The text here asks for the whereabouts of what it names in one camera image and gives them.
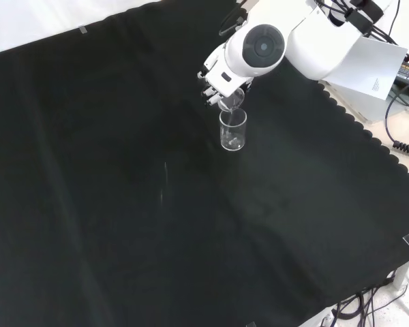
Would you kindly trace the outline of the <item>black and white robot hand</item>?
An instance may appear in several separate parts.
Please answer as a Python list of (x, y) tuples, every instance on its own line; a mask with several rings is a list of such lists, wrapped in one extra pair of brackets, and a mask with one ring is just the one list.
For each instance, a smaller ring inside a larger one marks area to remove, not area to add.
[(244, 92), (248, 91), (253, 81), (252, 77), (240, 77), (229, 68), (225, 49), (226, 44), (220, 44), (197, 73), (197, 78), (204, 83), (201, 95), (209, 106), (230, 97), (239, 88)]

